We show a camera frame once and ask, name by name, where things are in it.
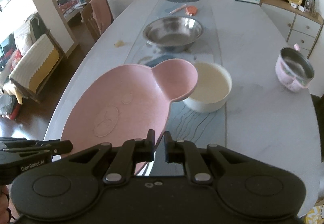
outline pink cloth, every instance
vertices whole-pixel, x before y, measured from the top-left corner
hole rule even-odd
[[[100,35],[102,35],[112,23],[110,8],[106,0],[91,0],[90,4],[93,11],[93,19],[98,25]]]

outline table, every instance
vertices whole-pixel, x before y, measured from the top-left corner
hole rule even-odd
[[[169,122],[167,129],[195,141],[198,147],[218,143],[293,172],[307,189],[299,216],[306,214],[318,196],[320,137],[309,91],[291,93],[276,78],[274,67],[280,49],[287,43],[258,5],[234,0],[199,0],[193,4],[199,8],[197,18],[200,14],[203,25],[207,24],[200,42],[211,50],[185,56],[189,60],[200,57],[202,61],[221,63],[232,76],[233,90],[226,105],[211,114],[195,114],[182,102],[173,104],[171,119],[175,122]],[[72,108],[98,77],[134,60],[144,64],[147,49],[142,43],[142,30],[148,20],[166,16],[170,9],[181,5],[167,0],[137,0],[116,18],[72,77],[45,140],[61,137]],[[114,43],[119,39],[126,45],[115,48]],[[181,174],[179,167],[163,162],[162,153],[163,145],[159,145],[151,175]]]

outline wooden shelf top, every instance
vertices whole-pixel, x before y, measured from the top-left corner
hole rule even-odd
[[[295,14],[301,15],[306,17],[307,19],[310,19],[314,22],[317,22],[318,24],[322,25],[324,20],[321,17],[321,15],[317,12],[315,16],[312,16],[310,13],[303,13],[299,9],[293,8],[289,3],[285,2],[284,0],[261,0],[261,3],[269,4],[272,6],[276,6],[285,10],[288,10],[290,12],[293,12]]]

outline clothes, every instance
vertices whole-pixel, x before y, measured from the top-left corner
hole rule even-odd
[[[15,49],[16,49],[16,46],[15,46],[14,44],[15,44],[15,43],[13,43],[13,44],[11,45],[11,48],[6,52],[6,54],[0,58],[0,72],[1,72],[2,70],[4,70],[4,68],[5,68],[6,64],[7,64],[7,62],[8,62],[9,59],[11,58],[12,53],[13,53],[13,52],[15,51]]]
[[[17,49],[14,53],[12,53],[11,57],[9,58],[7,64],[5,65],[4,69],[0,72],[0,93],[4,93],[3,86],[9,81],[9,75],[11,73],[12,62],[15,59],[17,53]]]
[[[17,103],[17,100],[14,96],[0,95],[0,115],[6,116],[10,115]]]
[[[106,0],[91,0],[90,4],[93,11],[93,19],[98,25],[100,35],[102,35],[112,23],[110,8]]]
[[[0,55],[4,56],[9,50],[14,51],[16,49],[15,38],[13,34],[8,37],[0,44]]]

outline chair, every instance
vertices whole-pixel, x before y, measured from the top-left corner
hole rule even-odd
[[[110,11],[110,16],[111,16],[111,22],[114,21],[114,17],[112,16],[111,13],[111,9],[109,7],[108,1],[106,0],[107,6],[109,8]],[[97,26],[96,21],[93,19],[92,16],[93,10],[91,7],[91,4],[88,3],[82,10],[81,12],[81,16],[82,16],[82,21],[84,22],[84,24],[86,25],[87,29],[89,30],[92,38],[97,41],[100,38],[100,32],[99,32],[99,28]]]
[[[321,98],[312,95],[313,104],[315,107],[317,123],[319,124],[320,142],[321,142],[321,159],[324,161],[324,96]]]

